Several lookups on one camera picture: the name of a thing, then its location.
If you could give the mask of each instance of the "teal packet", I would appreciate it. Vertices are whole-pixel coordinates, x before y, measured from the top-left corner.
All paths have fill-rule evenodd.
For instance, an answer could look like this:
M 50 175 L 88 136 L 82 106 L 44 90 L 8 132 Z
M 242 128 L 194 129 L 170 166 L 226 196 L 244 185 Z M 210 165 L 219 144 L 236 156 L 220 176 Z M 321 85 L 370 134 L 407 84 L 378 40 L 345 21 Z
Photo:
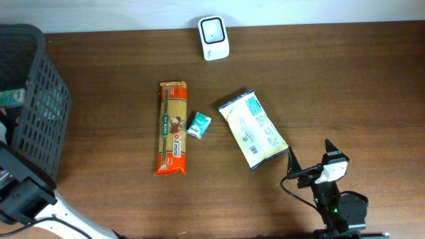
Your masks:
M 189 135 L 201 139 L 202 135 L 207 130 L 208 126 L 211 123 L 211 118 L 204 116 L 203 114 L 197 112 L 195 118 L 192 121 L 191 127 L 187 130 Z
M 13 108 L 24 104 L 25 89 L 6 90 L 0 92 L 0 107 Z

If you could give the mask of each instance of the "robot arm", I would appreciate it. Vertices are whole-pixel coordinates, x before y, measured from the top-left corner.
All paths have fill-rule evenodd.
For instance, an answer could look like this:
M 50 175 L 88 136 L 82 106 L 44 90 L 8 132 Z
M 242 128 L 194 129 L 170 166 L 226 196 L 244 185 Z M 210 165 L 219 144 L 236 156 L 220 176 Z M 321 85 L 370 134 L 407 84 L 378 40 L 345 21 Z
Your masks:
M 0 156 L 0 220 L 4 223 L 37 226 L 65 239 L 124 238 L 69 206 L 44 171 L 3 142 Z
M 317 239 L 352 238 L 361 239 L 360 230 L 366 228 L 367 197 L 352 191 L 339 192 L 336 181 L 345 176 L 349 158 L 338 150 L 330 140 L 325 140 L 326 153 L 322 162 L 314 167 L 302 170 L 292 149 L 289 150 L 287 176 L 281 181 L 282 189 L 294 198 L 313 207 L 320 213 L 325 230 L 316 230 Z M 298 179 L 298 188 L 310 187 L 315 205 L 289 192 L 286 179 Z M 375 236 L 363 238 L 389 238 Z

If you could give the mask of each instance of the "white packaging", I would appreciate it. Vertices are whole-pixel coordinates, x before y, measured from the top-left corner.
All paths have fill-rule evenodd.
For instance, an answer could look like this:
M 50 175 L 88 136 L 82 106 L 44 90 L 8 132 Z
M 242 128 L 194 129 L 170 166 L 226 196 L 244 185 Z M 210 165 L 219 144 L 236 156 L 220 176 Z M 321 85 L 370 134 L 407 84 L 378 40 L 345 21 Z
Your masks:
M 288 144 L 250 90 L 218 108 L 230 126 L 250 168 L 288 150 Z

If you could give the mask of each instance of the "snack bag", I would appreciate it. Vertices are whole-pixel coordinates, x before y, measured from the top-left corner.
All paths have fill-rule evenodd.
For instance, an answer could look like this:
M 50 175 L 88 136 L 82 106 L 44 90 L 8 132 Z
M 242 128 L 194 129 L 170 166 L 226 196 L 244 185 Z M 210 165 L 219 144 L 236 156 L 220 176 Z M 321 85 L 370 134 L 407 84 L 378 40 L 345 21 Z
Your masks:
M 159 116 L 159 155 L 156 175 L 185 172 L 186 165 L 186 82 L 162 82 Z
M 254 90 L 225 103 L 218 110 L 228 122 L 252 170 L 288 150 L 288 144 L 267 117 Z

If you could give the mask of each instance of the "orange label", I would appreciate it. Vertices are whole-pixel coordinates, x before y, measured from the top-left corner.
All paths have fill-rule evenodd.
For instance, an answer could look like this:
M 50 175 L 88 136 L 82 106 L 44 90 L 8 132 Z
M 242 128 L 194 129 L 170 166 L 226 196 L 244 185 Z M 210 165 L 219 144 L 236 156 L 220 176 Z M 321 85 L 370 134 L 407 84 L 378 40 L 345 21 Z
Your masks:
M 186 166 L 186 154 L 183 152 L 180 153 L 180 157 L 176 157 L 175 153 L 167 152 L 167 169 L 161 170 L 162 154 L 158 155 L 158 172 L 155 176 L 158 175 L 169 175 L 171 173 L 182 172 L 186 175 L 185 166 Z
M 161 100 L 165 99 L 165 87 L 162 88 Z M 169 99 L 182 99 L 187 101 L 186 88 L 182 86 L 170 86 Z

